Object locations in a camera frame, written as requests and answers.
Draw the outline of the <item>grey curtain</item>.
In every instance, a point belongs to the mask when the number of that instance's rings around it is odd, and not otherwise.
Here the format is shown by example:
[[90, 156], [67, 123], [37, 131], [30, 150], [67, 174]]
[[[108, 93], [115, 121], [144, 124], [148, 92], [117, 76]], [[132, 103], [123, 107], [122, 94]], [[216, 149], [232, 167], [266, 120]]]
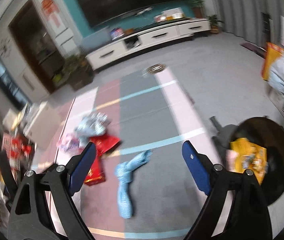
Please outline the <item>grey curtain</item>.
[[225, 32], [263, 47], [284, 44], [284, 0], [216, 0]]

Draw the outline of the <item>white storage box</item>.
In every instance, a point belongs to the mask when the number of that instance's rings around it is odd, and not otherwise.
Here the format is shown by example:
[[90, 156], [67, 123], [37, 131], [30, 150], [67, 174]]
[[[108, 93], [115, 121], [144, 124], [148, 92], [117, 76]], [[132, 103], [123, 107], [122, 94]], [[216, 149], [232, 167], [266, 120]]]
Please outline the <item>white storage box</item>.
[[62, 119], [59, 113], [45, 101], [32, 105], [26, 116], [23, 134], [41, 150], [46, 150], [56, 134]]

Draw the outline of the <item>red packaging wrapper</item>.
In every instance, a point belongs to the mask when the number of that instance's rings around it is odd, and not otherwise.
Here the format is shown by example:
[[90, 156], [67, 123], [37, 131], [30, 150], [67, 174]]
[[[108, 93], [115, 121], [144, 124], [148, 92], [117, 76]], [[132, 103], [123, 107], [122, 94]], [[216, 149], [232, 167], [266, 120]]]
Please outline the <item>red packaging wrapper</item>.
[[90, 142], [96, 147], [96, 157], [85, 178], [84, 184], [93, 186], [106, 181], [102, 157], [104, 154], [111, 152], [111, 150], [119, 146], [121, 140], [116, 136], [106, 133], [98, 137], [91, 137]]

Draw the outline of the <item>yellow snack bag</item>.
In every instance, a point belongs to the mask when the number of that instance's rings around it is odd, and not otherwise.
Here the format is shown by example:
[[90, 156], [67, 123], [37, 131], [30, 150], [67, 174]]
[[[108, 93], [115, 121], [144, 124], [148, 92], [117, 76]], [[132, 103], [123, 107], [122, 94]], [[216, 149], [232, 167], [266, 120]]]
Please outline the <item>yellow snack bag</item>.
[[252, 170], [261, 185], [267, 170], [266, 148], [250, 142], [247, 138], [236, 139], [230, 142], [226, 163], [231, 172], [243, 173], [245, 170]]

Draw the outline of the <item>black trash bin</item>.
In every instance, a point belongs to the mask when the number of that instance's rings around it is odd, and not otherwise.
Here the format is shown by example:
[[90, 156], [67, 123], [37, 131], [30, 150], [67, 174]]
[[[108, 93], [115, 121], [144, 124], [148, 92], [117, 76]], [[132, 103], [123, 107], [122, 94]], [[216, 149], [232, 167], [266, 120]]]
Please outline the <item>black trash bin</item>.
[[230, 171], [253, 170], [268, 205], [284, 193], [284, 129], [263, 117], [249, 118], [239, 125], [221, 126], [215, 116], [210, 122], [217, 130], [212, 137], [222, 163]]

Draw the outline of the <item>orange yellow paper bag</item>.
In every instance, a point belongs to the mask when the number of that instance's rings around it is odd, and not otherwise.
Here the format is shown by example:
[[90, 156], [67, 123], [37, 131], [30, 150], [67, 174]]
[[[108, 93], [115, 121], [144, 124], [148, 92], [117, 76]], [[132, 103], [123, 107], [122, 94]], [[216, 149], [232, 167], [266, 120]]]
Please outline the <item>orange yellow paper bag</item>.
[[284, 49], [271, 42], [267, 42], [264, 64], [262, 66], [261, 76], [264, 81], [269, 79], [271, 64], [284, 54]]

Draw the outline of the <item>light blue cloth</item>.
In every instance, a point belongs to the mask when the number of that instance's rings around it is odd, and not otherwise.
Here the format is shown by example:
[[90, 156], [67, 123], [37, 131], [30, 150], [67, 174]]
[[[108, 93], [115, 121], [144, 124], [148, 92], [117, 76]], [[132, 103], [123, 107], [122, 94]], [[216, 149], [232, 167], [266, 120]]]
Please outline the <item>light blue cloth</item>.
[[133, 181], [133, 172], [150, 161], [151, 150], [139, 153], [130, 161], [120, 163], [115, 168], [118, 178], [117, 204], [120, 217], [129, 219], [133, 216], [132, 201], [129, 196], [129, 185]]

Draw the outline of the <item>light blue plastic bag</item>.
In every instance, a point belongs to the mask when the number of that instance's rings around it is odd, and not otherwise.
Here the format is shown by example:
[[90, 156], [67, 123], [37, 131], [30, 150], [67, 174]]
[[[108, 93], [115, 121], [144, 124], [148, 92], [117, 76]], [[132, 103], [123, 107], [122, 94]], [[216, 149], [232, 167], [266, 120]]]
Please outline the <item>light blue plastic bag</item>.
[[268, 83], [273, 89], [284, 94], [284, 56], [271, 64]]

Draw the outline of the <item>potted green plant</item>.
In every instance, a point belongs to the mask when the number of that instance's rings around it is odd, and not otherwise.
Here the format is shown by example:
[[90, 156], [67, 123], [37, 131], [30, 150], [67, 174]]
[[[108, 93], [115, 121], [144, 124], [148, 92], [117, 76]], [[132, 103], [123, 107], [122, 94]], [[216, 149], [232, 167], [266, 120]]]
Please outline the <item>potted green plant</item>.
[[210, 33], [219, 34], [222, 29], [221, 25], [224, 23], [224, 21], [219, 20], [217, 14], [208, 16], [208, 20], [210, 23]]

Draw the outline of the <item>white TV cabinet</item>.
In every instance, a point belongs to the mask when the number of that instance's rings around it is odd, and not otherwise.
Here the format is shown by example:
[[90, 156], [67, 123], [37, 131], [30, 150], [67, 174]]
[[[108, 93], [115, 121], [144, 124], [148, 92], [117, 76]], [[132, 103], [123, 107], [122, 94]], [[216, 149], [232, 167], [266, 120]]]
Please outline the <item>white TV cabinet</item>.
[[133, 34], [118, 38], [86, 55], [93, 70], [162, 44], [191, 38], [196, 33], [210, 31], [206, 18], [180, 19], [162, 22]]

